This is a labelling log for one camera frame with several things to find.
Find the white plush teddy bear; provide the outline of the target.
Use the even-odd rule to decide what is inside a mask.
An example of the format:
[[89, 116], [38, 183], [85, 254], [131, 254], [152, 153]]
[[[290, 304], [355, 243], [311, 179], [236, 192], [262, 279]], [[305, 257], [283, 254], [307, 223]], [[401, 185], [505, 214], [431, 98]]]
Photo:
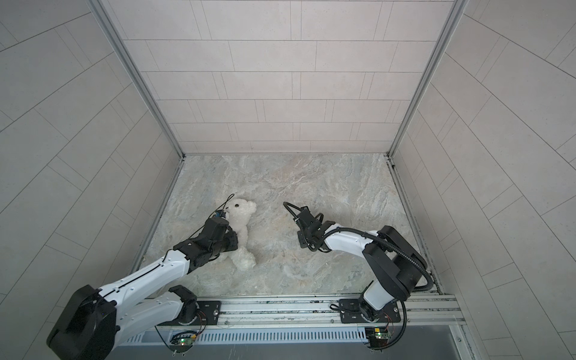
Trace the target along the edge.
[[257, 204], [245, 199], [231, 199], [224, 207], [226, 219], [238, 239], [238, 248], [226, 252], [226, 255], [239, 271], [247, 271], [256, 265], [255, 256], [248, 250], [248, 223], [256, 210]]

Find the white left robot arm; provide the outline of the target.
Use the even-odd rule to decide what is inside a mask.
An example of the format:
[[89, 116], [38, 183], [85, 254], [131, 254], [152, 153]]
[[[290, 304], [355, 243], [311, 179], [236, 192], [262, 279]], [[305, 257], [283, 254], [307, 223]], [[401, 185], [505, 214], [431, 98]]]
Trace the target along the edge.
[[181, 241], [141, 270], [99, 288], [79, 288], [46, 345], [60, 359], [105, 359], [118, 345], [153, 326], [193, 323], [200, 317], [197, 296], [185, 286], [172, 286], [156, 298], [150, 295], [238, 246], [229, 222], [210, 217], [197, 237]]

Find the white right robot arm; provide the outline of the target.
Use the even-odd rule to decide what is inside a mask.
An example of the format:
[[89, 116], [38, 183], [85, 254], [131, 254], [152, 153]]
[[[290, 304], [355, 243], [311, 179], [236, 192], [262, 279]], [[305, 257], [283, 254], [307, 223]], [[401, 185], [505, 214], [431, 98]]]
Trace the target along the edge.
[[307, 206], [283, 203], [298, 226], [301, 248], [328, 253], [340, 251], [365, 260], [376, 280], [358, 299], [358, 314], [370, 323], [384, 316], [383, 309], [391, 302], [405, 302], [412, 293], [431, 290], [434, 280], [421, 254], [392, 226], [378, 231], [362, 231], [324, 220], [313, 215]]

